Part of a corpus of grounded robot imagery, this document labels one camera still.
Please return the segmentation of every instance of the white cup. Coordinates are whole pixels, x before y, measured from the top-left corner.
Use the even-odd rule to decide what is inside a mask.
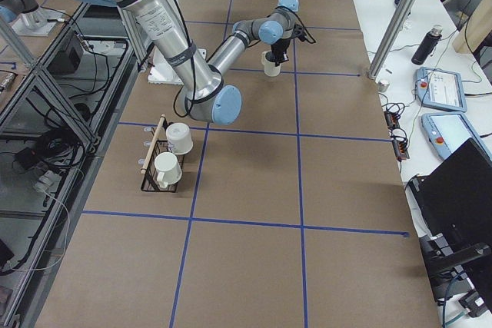
[[[178,163],[178,158],[169,152],[160,153],[154,159],[154,167],[157,171],[159,187],[163,189],[168,188],[170,184],[178,182],[183,174]]]
[[[263,51],[261,53],[261,63],[264,66],[264,73],[268,77],[275,77],[280,74],[280,65],[275,66],[275,63],[267,60],[266,55],[269,51]]]
[[[168,149],[176,155],[184,155],[193,148],[190,128],[184,123],[173,123],[166,130]]]

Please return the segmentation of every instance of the mug handle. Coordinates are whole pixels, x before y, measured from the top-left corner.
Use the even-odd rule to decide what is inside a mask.
[[[157,182],[159,183],[159,186],[161,186],[162,188],[168,188],[169,183],[164,182],[164,176],[165,176],[165,172],[159,172],[159,174],[157,175]]]

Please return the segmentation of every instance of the white cable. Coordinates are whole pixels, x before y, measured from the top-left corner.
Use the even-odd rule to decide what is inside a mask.
[[[53,197],[52,195],[50,195],[46,191],[42,191],[42,193],[44,195],[46,195],[47,197],[51,198],[52,200],[54,200],[56,203],[59,203],[63,207],[63,209],[65,209],[65,212],[67,213],[67,231],[65,232],[65,239],[63,241],[63,253],[61,253],[61,256],[53,264],[48,265],[47,267],[44,267],[44,268],[33,268],[33,269],[15,269],[15,268],[11,268],[10,270],[17,270],[18,272],[35,272],[35,271],[39,271],[39,270],[51,269],[55,265],[57,265],[58,263],[60,263],[62,261],[63,257],[65,256],[65,252],[67,251],[68,231],[70,230],[70,213],[68,212],[68,209],[65,206],[65,204],[63,204],[59,199],[57,199],[56,197]]]

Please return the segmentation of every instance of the white desk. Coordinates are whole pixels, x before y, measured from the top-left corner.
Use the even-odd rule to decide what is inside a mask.
[[[361,30],[364,33],[366,49],[376,52],[394,13],[394,0],[354,0],[354,3]],[[416,0],[406,25],[398,35],[392,49],[398,49],[405,45],[420,44],[424,35],[433,25],[443,26],[443,38],[456,31],[456,27],[439,0]],[[439,42],[436,51],[427,58],[423,66],[456,71],[461,74],[463,80],[478,81],[479,78],[471,70],[471,65],[474,63],[473,56],[458,54],[451,45],[456,36],[457,32],[450,38],[449,44],[447,43],[448,40]],[[389,102],[410,103],[414,100],[415,71],[420,67],[411,63],[411,57],[416,49],[417,47],[412,47],[391,52],[385,61],[384,68],[377,76],[377,79],[386,78],[391,83],[385,92]],[[370,53],[369,57],[372,60],[374,54]],[[492,87],[480,67],[475,65],[474,69],[481,76],[482,82],[480,84],[464,82],[465,92],[478,94],[492,91]],[[479,134],[492,132],[492,121],[487,119],[492,116],[492,96],[468,98],[467,106],[466,116],[477,132]],[[432,111],[435,110],[421,108],[420,102],[416,100],[410,107],[405,109],[400,119],[400,126],[408,135],[411,134],[412,126],[415,124],[409,148],[410,159],[402,164],[401,178],[403,182],[407,182],[415,174],[429,174],[442,162],[422,130],[420,118],[415,120],[417,115],[420,117],[422,114]],[[492,149],[492,137],[484,138],[484,142],[489,149]],[[419,236],[422,236],[426,233],[426,229],[421,219],[420,211],[411,194],[407,194],[407,198],[414,216],[415,227]],[[457,300],[458,298],[455,297],[447,305],[446,316],[448,319],[462,310]],[[491,326],[492,314],[490,311],[480,318],[472,319],[466,316],[453,324],[453,327],[456,328],[490,328]]]

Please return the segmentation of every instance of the black wire rack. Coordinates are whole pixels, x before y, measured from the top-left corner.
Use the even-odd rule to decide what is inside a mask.
[[[157,140],[152,150],[151,160],[148,164],[147,169],[144,173],[144,179],[141,182],[140,190],[144,192],[172,192],[175,193],[178,190],[179,181],[175,184],[170,184],[166,188],[161,188],[159,183],[157,182],[158,172],[154,166],[154,159],[160,154],[168,150],[168,141],[167,140]],[[178,158],[178,163],[181,168],[183,168],[183,163],[185,162],[184,155],[176,155]]]

